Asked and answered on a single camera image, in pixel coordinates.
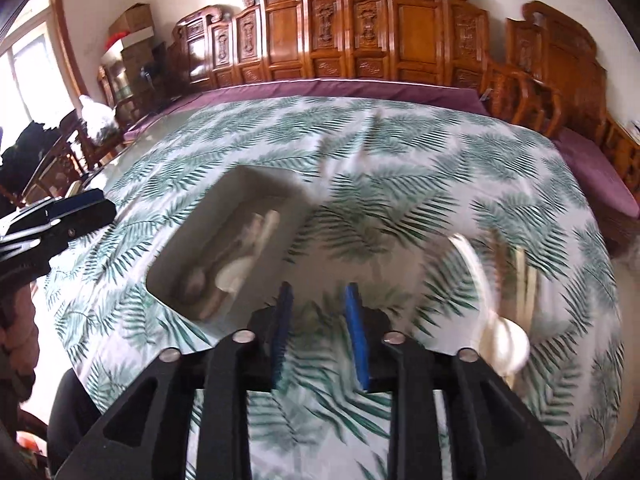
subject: plastic bag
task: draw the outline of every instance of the plastic bag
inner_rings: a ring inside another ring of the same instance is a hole
[[[116,112],[107,105],[97,103],[89,96],[81,95],[82,118],[86,122],[89,138],[96,146],[103,145],[120,130]]]

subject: person's leg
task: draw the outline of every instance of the person's leg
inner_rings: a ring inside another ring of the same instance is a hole
[[[100,410],[76,373],[66,371],[53,402],[47,430],[47,456],[52,476],[99,418]]]

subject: metal bolt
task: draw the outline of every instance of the metal bolt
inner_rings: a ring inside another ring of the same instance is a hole
[[[393,332],[387,332],[383,338],[382,341],[384,341],[385,343],[389,343],[390,345],[401,345],[402,343],[404,343],[404,340],[406,338],[404,337],[404,334],[402,332],[396,332],[395,330]]]
[[[473,348],[463,348],[458,352],[458,357],[465,363],[475,363],[478,361],[478,352]]]
[[[164,363],[173,363],[180,359],[181,355],[177,348],[165,348],[160,352],[160,360]]]
[[[236,343],[250,343],[255,339],[255,334],[251,330],[238,330],[233,337]]]

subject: green palm leaf pattern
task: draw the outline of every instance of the green palm leaf pattern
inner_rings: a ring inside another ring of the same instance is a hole
[[[184,117],[108,189],[116,221],[70,243],[42,280],[54,329],[101,410],[161,349],[216,343],[156,301],[145,275],[204,193],[231,168],[256,164],[302,174],[314,203],[284,254],[296,307],[280,380],[248,399],[254,478],[386,478],[391,398],[357,383],[341,293],[358,282],[364,304],[396,330],[456,351],[478,295],[457,251],[440,249],[455,232],[472,241],[495,289],[494,234],[511,255],[523,247],[540,271],[518,392],[582,472],[603,455],[623,363],[615,282],[586,200],[547,139],[485,116],[370,99],[294,96]],[[201,411],[199,392],[187,478]],[[439,430],[449,479],[448,434]]]

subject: pink seat cushion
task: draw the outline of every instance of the pink seat cushion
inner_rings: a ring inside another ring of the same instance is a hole
[[[562,128],[554,144],[585,194],[631,218],[640,216],[638,202],[594,142]]]

